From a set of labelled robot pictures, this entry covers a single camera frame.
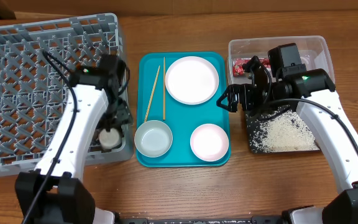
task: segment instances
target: dish rack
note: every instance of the dish rack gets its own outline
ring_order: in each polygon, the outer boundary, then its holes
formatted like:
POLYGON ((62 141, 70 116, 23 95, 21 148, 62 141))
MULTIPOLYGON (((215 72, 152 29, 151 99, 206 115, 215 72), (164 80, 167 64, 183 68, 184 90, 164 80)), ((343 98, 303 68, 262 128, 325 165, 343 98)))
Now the dish rack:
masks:
MULTIPOLYGON (((63 114, 67 87, 42 50, 75 69, 97 65, 101 54, 126 61, 123 40, 112 13, 0 27, 0 176, 33 169, 63 114)), ((130 159, 132 128, 122 130, 119 149, 102 151, 95 137, 86 165, 130 159)))

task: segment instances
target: chopstick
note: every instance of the chopstick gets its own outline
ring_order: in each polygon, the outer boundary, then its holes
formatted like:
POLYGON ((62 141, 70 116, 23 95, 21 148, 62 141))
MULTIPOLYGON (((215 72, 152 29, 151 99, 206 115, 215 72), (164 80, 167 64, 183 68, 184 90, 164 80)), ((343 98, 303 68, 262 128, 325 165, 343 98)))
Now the chopstick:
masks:
POLYGON ((152 94, 150 95, 149 105, 148 105, 148 107, 147 107, 147 111, 146 111, 146 116, 145 116, 145 118, 144 118, 144 122, 147 121, 147 117, 149 116, 150 106, 152 105, 152 100, 153 100, 153 96, 154 96, 155 85, 157 84, 158 74, 159 74, 159 73, 160 73, 160 65, 158 66, 157 75, 155 76, 154 85, 153 85, 153 89, 152 89, 152 94))
POLYGON ((162 120, 165 121, 165 57, 164 57, 164 65, 163 65, 163 92, 162 92, 162 120))

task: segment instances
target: brown tabletop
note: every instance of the brown tabletop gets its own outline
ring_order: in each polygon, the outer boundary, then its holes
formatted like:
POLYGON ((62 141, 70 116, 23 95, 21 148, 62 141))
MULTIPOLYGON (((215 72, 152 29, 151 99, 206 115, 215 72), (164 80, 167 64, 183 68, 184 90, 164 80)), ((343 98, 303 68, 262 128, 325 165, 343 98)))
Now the brown tabletop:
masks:
MULTIPOLYGON (((30 22, 0 21, 0 25, 30 22)), ((358 11, 120 17, 132 70, 129 104, 136 114, 141 58, 151 52, 212 50, 227 58, 232 39, 322 35, 337 91, 358 132, 358 11)), ((230 114, 232 155, 222 167, 149 169, 136 157, 87 166, 84 183, 96 205, 122 217, 227 218, 279 214, 327 205, 336 195, 323 153, 253 155, 242 114, 230 114)), ((0 178, 0 223, 19 223, 16 176, 0 178)))

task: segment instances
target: teal tray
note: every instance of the teal tray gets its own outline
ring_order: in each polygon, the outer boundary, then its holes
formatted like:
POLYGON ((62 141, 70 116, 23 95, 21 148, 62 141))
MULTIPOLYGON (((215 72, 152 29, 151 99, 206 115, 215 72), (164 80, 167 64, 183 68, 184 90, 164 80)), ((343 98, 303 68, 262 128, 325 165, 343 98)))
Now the teal tray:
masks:
POLYGON ((153 102, 150 107, 148 121, 159 120, 165 122, 173 133, 172 146, 167 153, 160 157, 149 158, 136 150, 137 160, 146 167, 200 167, 221 166, 231 155, 231 146, 226 155, 215 162, 205 162, 198 159, 190 147, 190 136, 200 125, 211 123, 223 128, 230 139, 229 114, 226 110, 216 106, 216 101, 226 89, 226 76, 223 58, 214 52, 180 52, 180 53, 153 53, 142 58, 139 65, 139 90, 137 95, 137 128, 143 123, 147 106, 150 100, 155 75, 158 66, 161 66, 155 87, 153 102), (177 102, 168 91, 165 93, 165 121, 162 120, 163 95, 163 58, 165 66, 187 56, 202 57, 211 62, 219 73, 219 87, 215 95, 200 105, 185 105, 177 102))

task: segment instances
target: white plate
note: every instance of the white plate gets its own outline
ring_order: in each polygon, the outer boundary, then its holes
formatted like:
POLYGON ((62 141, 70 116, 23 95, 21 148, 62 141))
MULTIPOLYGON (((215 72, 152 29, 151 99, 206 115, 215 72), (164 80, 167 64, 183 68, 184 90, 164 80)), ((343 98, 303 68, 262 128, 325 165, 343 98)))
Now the white plate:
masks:
POLYGON ((171 129, 161 121, 143 123, 135 133, 136 149, 147 157, 164 155, 171 147, 172 141, 171 129))
POLYGON ((169 94, 180 103, 197 105, 211 99, 219 86, 219 75, 211 62, 201 57, 183 57, 165 74, 169 94))
POLYGON ((190 138, 193 153, 207 162, 218 161, 229 149, 229 138, 226 132, 215 124, 198 126, 190 138))

